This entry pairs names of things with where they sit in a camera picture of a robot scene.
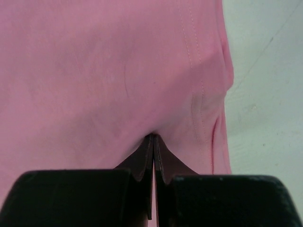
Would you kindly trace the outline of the pink t-shirt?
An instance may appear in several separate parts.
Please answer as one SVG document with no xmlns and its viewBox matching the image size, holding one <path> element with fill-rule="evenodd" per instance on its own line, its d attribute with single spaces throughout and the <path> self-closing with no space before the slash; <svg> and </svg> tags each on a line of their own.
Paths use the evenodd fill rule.
<svg viewBox="0 0 303 227">
<path fill-rule="evenodd" d="M 0 209 L 25 172 L 113 169 L 148 135 L 231 172 L 220 0 L 3 0 Z"/>
</svg>

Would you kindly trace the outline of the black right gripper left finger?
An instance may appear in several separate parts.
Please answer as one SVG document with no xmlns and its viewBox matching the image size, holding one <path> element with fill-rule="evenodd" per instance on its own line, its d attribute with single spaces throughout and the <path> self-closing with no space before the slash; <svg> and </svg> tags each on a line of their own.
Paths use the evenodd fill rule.
<svg viewBox="0 0 303 227">
<path fill-rule="evenodd" d="M 23 173 L 0 211 L 3 227 L 145 227 L 152 218 L 153 136 L 113 169 Z"/>
</svg>

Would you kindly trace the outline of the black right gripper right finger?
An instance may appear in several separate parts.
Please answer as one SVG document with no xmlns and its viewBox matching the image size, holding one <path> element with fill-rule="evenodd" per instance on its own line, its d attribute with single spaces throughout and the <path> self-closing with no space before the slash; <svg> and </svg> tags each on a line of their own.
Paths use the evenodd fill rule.
<svg viewBox="0 0 303 227">
<path fill-rule="evenodd" d="M 300 227 L 287 188 L 269 175 L 200 175 L 153 138 L 160 227 Z"/>
</svg>

